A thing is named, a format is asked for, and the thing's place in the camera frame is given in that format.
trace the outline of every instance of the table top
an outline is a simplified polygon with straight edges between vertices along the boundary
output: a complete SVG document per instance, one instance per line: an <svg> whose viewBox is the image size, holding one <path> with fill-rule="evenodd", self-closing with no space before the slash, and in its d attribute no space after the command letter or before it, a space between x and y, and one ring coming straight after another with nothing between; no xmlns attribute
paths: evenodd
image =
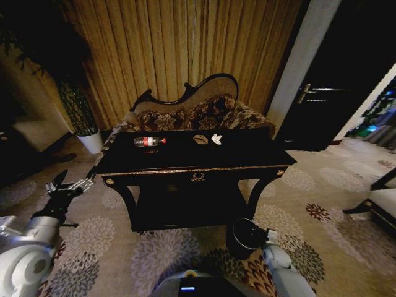
<svg viewBox="0 0 396 297"><path fill-rule="evenodd" d="M222 135L221 145L211 140L214 133ZM193 139L197 134L206 136L208 144L197 144ZM165 138L166 144L156 147L155 153L147 153L147 148L134 146L136 137L146 136ZM122 132L99 162L97 173L227 170L290 166L294 163L296 160L269 138L266 129Z"/></svg>

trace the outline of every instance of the door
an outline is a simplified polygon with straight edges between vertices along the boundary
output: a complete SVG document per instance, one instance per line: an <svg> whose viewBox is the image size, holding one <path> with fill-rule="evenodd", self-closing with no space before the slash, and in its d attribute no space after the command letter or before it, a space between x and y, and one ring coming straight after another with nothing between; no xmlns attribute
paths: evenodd
<svg viewBox="0 0 396 297"><path fill-rule="evenodd" d="M396 1L343 0L276 141L323 150L396 61Z"/></svg>

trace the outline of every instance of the trash can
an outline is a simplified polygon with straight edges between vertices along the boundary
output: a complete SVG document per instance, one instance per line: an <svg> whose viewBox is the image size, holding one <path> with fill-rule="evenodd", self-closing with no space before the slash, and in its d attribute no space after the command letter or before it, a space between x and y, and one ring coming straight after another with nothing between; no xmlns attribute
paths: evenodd
<svg viewBox="0 0 396 297"><path fill-rule="evenodd" d="M227 226L227 250L237 259L249 258L266 240L266 231L248 218L238 218Z"/></svg>

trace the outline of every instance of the patterned carpet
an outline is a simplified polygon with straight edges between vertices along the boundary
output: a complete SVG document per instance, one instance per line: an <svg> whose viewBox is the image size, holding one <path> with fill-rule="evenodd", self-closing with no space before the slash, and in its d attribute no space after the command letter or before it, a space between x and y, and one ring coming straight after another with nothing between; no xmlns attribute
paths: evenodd
<svg viewBox="0 0 396 297"><path fill-rule="evenodd" d="M0 190L0 215L28 220L45 204L45 183L65 168L66 181L97 161L77 139L61 153L77 153ZM255 221L280 234L280 244L318 296L396 296L396 241L367 215L346 216L369 185L393 168L395 155L357 139L323 152L290 151L298 163L262 193ZM254 181L240 182L247 197ZM97 183L69 208L78 228L62 228L62 246L40 296L147 296L165 277L188 268L226 275L276 296L260 251L230 256L224 226L131 233L118 195Z"/></svg>

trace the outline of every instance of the plant pot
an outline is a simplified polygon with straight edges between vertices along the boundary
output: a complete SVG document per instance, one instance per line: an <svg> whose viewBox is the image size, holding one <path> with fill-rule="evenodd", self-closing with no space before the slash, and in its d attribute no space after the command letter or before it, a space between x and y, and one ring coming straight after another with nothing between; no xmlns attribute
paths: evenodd
<svg viewBox="0 0 396 297"><path fill-rule="evenodd" d="M90 153L100 153L100 150L103 146L100 132L96 132L95 134L89 136L77 137L81 140Z"/></svg>

